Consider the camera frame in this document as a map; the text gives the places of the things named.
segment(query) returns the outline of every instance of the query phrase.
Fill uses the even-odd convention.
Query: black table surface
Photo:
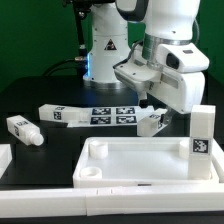
[[[214,138],[224,146],[224,86],[206,78],[202,104],[216,105]],[[13,160],[0,179],[0,190],[72,188],[72,175],[88,137],[137,137],[136,126],[66,128],[67,124],[40,121],[43,104],[74,107],[136,106],[132,90],[84,87],[77,76],[27,77],[0,94],[0,144],[11,144]],[[149,104],[164,107],[153,97]],[[22,115],[41,129],[43,145],[26,146],[7,131],[6,118]],[[172,123],[155,137],[189,136],[190,115],[175,114]],[[109,215],[0,219],[0,223],[224,223],[223,212]]]

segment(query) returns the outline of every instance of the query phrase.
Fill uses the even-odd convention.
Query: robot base
[[[85,86],[96,88],[96,89],[122,89],[127,86],[120,81],[115,82],[97,82],[95,80],[91,80],[88,77],[83,77],[83,82]]]

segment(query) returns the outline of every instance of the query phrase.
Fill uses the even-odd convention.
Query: small white block
[[[188,178],[193,180],[209,180],[211,178],[211,158],[189,156]]]
[[[190,137],[213,138],[214,124],[215,106],[193,106],[190,123]]]
[[[0,145],[0,178],[12,160],[10,145]]]
[[[17,115],[6,119],[8,131],[26,145],[40,146],[44,142],[43,136],[40,134],[40,128]]]
[[[189,159],[189,139],[183,140],[179,145],[179,156],[182,159]]]
[[[108,156],[108,143],[93,140],[89,143],[89,154],[94,159],[104,159]]]
[[[161,115],[167,112],[166,109],[157,109],[149,116],[137,123],[137,135],[141,137],[151,137],[161,131],[167,125],[160,122]]]
[[[89,111],[80,107],[45,104],[39,108],[39,116],[40,120],[65,123],[90,121]]]

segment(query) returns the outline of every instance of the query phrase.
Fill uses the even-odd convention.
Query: white box
[[[190,123],[190,137],[213,138],[214,125],[215,106],[193,106]]]
[[[213,165],[210,179],[188,179],[189,161],[179,155],[184,139],[189,138],[88,138],[73,174],[74,187],[217,184],[219,178]],[[107,142],[107,157],[91,157],[93,141]]]
[[[137,135],[141,137],[152,137],[165,128],[167,125],[161,121],[161,116],[166,112],[166,109],[157,109],[152,114],[140,120],[137,123]]]

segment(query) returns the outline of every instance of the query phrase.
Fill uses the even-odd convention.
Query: green wall
[[[199,48],[210,58],[209,73],[224,83],[223,0],[201,0]],[[40,76],[50,65],[77,55],[74,15],[61,0],[0,1],[0,91],[20,77]],[[83,22],[91,46],[91,22]],[[143,37],[142,24],[129,24],[129,43]],[[60,74],[75,74],[65,70]]]

